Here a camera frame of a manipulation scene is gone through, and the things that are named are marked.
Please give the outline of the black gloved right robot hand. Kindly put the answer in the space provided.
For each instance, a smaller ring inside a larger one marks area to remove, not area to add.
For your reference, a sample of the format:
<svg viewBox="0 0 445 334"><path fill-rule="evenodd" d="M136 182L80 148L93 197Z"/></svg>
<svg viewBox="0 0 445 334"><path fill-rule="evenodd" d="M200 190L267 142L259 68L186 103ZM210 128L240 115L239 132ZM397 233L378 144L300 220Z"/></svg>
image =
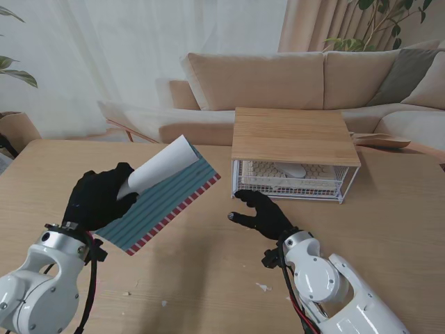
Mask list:
<svg viewBox="0 0 445 334"><path fill-rule="evenodd" d="M234 194L248 207L254 208L255 216L247 216L238 212L230 212L228 219L246 228L258 231L270 240L278 241L282 235L299 232L300 228L292 225L280 207L268 196L259 191L239 190Z"/></svg>

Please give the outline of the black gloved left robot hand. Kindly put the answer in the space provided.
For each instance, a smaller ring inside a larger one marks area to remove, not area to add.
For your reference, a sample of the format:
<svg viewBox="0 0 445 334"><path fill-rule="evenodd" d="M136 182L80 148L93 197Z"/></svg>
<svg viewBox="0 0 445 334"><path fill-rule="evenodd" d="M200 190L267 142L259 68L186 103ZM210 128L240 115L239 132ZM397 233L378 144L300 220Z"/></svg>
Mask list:
<svg viewBox="0 0 445 334"><path fill-rule="evenodd" d="M127 162L120 162L108 171L86 172L72 190L63 225L76 223L86 231L95 231L124 216L137 201L138 194L130 193L118 199L118 193L133 171Z"/></svg>

